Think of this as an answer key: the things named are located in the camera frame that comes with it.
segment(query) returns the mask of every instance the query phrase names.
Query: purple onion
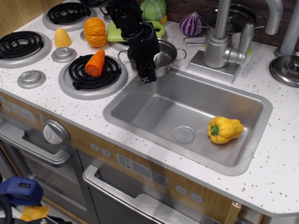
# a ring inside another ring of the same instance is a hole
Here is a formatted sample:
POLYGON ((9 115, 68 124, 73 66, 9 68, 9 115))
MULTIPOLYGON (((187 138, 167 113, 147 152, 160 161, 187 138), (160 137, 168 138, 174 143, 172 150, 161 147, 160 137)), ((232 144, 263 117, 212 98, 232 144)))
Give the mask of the purple onion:
POLYGON ((203 25, 204 22, 201 18, 199 18, 197 12, 193 12, 181 20, 181 22, 179 23, 179 28, 181 29, 183 34, 187 36, 195 36, 202 32, 203 28, 199 26, 203 26, 203 25))

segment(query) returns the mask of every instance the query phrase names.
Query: blue object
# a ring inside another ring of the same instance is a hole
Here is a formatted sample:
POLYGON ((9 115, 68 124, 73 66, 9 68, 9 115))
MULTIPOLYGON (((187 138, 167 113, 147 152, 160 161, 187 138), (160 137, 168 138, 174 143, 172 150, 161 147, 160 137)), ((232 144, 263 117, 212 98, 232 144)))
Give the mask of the blue object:
POLYGON ((0 183, 0 194, 15 205, 35 206, 43 197, 43 189, 36 180, 11 177, 0 183))

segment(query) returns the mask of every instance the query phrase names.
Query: speckled white countertop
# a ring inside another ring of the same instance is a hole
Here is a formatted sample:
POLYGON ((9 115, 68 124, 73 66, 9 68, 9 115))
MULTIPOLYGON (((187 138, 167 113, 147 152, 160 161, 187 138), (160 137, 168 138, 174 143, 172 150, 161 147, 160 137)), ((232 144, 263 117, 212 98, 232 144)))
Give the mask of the speckled white countertop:
MULTIPOLYGON (((99 9, 96 9, 96 12, 100 18, 103 18, 99 9)), ((177 48, 184 48, 187 51, 186 59, 176 61, 174 68, 192 73, 187 70, 188 62, 197 50, 203 50, 203 46, 186 45, 183 42, 185 36, 179 30, 177 23, 166 22, 164 25, 168 41, 177 48)), ((18 69, 0 68, 2 92, 263 214, 272 217, 299 216, 299 88, 282 85, 271 76, 268 67, 275 58, 276 47, 252 43, 253 53, 247 58, 239 76, 232 84, 197 74, 263 96, 273 104, 273 112, 248 170, 242 175, 228 176, 105 121, 103 109, 116 94, 93 101, 73 99, 65 95, 58 85, 59 72, 65 64, 55 63, 51 59, 51 54, 55 50, 55 32, 43 26, 42 16, 17 31, 37 31, 45 34, 51 39, 52 50, 34 65, 18 69), (21 89, 17 84, 17 78, 28 70, 44 72, 47 76, 46 82, 35 89, 21 89)), ((77 51, 78 56, 94 54, 98 48, 92 48, 81 40, 79 37, 81 31, 68 32, 72 40, 70 47, 77 51)), ((109 43, 102 48, 107 55, 117 58, 118 51, 111 48, 109 43)), ((137 73, 132 70, 130 63, 125 65, 129 74, 127 82, 129 83, 137 73)))

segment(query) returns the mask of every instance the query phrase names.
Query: small metal pot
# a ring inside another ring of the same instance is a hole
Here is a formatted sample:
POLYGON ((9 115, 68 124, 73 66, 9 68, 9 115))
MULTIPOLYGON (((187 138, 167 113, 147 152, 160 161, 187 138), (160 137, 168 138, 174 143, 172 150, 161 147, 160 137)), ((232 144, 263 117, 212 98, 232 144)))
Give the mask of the small metal pot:
MULTIPOLYGON (((156 77, 161 77, 170 72, 173 67, 173 63, 176 60, 185 59, 187 53, 184 49, 177 49, 172 43, 159 39, 160 52, 154 56, 155 73, 156 77), (177 59, 178 50, 182 50, 185 53, 184 58, 177 59)), ((136 62, 132 58, 132 50, 128 49, 128 58, 132 64, 132 67, 136 70, 136 62)))

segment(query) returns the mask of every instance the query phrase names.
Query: toy carrot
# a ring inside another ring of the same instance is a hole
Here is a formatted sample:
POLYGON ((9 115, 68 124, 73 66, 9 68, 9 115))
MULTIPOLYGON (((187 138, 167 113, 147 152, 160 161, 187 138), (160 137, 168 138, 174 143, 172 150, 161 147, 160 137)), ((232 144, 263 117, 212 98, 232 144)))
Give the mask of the toy carrot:
POLYGON ((85 65, 85 70, 91 76, 100 76, 105 62, 105 52, 103 49, 95 53, 85 65))

